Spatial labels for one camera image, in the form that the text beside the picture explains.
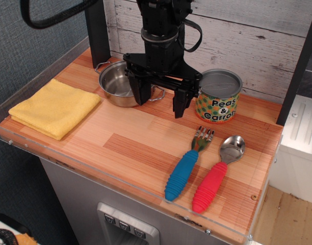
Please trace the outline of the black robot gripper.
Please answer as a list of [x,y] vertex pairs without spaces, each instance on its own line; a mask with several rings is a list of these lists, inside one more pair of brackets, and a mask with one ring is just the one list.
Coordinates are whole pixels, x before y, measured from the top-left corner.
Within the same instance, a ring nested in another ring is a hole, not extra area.
[[199,93],[201,73],[184,61],[184,52],[196,51],[201,44],[186,49],[183,38],[154,42],[145,40],[145,53],[126,53],[126,73],[135,101],[139,106],[151,97],[151,85],[174,91],[173,112],[175,118],[183,117],[193,97]]

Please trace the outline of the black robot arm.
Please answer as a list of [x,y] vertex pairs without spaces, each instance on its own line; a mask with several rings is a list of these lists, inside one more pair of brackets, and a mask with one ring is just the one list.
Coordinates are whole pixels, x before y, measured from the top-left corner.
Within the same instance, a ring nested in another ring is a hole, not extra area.
[[173,112],[181,118],[192,98],[199,95],[202,74],[184,60],[186,52],[194,52],[201,44],[185,47],[185,27],[202,33],[201,27],[188,20],[191,1],[138,1],[142,20],[143,54],[126,53],[126,75],[138,105],[151,98],[151,86],[174,91]]

